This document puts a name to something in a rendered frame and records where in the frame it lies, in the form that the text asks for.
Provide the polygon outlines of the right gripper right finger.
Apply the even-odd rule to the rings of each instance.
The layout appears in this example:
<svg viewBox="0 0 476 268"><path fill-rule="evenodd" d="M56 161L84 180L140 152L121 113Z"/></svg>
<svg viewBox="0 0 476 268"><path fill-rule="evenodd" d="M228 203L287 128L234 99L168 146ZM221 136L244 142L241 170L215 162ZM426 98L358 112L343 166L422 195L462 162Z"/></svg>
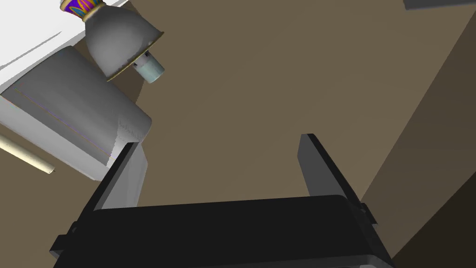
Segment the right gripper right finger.
<svg viewBox="0 0 476 268"><path fill-rule="evenodd" d="M302 134L297 159L310 196L341 195L360 204L356 193L314 134Z"/></svg>

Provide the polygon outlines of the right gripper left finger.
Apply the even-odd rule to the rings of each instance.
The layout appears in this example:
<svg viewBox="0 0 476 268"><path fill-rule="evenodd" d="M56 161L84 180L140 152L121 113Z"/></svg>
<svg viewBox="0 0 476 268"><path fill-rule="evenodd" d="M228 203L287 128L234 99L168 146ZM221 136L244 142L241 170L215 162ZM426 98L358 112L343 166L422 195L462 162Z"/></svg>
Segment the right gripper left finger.
<svg viewBox="0 0 476 268"><path fill-rule="evenodd" d="M142 144L127 143L89 199L86 210L137 206L147 166Z"/></svg>

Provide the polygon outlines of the grey rounded box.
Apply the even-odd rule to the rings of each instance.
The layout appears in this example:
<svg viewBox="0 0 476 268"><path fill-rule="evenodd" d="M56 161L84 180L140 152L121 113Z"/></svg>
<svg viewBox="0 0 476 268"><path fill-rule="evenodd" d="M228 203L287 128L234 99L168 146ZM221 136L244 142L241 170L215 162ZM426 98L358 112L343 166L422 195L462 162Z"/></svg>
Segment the grey rounded box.
<svg viewBox="0 0 476 268"><path fill-rule="evenodd" d="M0 123L88 178L100 181L152 120L72 46L0 93Z"/></svg>

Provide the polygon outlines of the cream round rod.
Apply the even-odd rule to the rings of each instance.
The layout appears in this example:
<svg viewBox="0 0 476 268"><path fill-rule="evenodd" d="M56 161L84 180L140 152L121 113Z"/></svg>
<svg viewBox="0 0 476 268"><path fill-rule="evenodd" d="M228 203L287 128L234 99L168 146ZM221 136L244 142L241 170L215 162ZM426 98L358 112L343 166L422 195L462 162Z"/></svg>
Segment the cream round rod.
<svg viewBox="0 0 476 268"><path fill-rule="evenodd" d="M10 153L11 155L23 160L27 164L32 165L33 167L47 174L51 174L55 171L54 165L28 151L21 145L3 136L2 134L0 134L0 149Z"/></svg>

